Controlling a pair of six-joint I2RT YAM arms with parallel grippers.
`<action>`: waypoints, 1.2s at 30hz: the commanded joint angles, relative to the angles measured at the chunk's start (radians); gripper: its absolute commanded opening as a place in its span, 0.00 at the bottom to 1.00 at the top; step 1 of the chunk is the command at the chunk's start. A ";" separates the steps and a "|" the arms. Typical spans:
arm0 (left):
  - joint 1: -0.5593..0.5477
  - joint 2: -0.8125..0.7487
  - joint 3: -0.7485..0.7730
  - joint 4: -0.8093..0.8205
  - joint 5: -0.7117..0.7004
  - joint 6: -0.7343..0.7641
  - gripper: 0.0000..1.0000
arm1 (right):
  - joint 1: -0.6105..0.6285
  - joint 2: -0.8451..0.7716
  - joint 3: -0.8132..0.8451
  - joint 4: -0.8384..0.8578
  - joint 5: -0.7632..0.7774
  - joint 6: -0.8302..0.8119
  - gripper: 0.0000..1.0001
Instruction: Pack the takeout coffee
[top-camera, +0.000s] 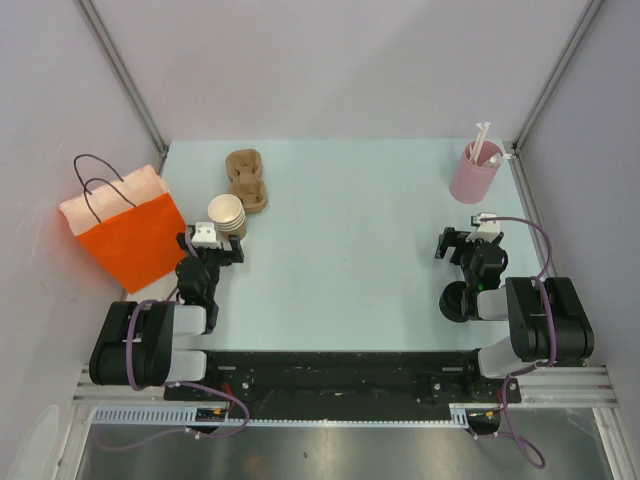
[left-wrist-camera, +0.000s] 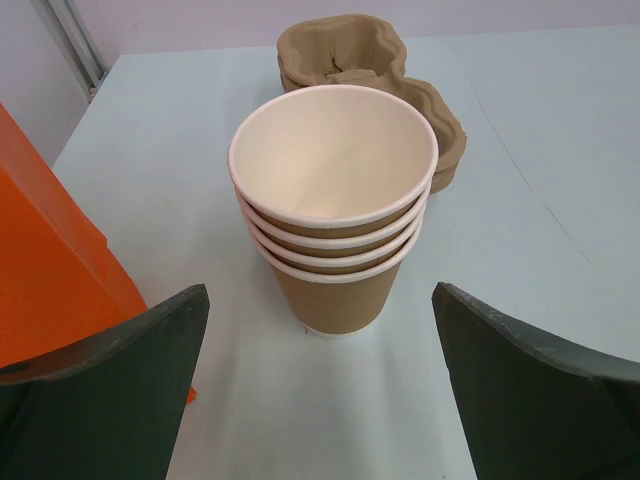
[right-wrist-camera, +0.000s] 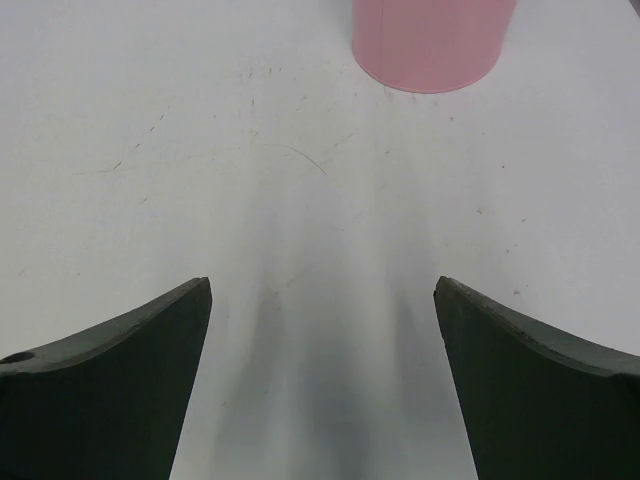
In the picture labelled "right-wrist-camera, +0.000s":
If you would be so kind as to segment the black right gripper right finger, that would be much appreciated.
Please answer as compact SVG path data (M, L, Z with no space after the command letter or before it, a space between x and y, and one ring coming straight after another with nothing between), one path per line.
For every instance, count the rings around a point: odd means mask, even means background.
M638 478L637 356L452 278L434 303L479 478Z

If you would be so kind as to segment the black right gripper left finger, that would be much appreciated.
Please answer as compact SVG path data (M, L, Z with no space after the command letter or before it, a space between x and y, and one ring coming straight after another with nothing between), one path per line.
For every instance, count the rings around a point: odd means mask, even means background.
M194 278L1 361L4 479L167 479L212 307Z

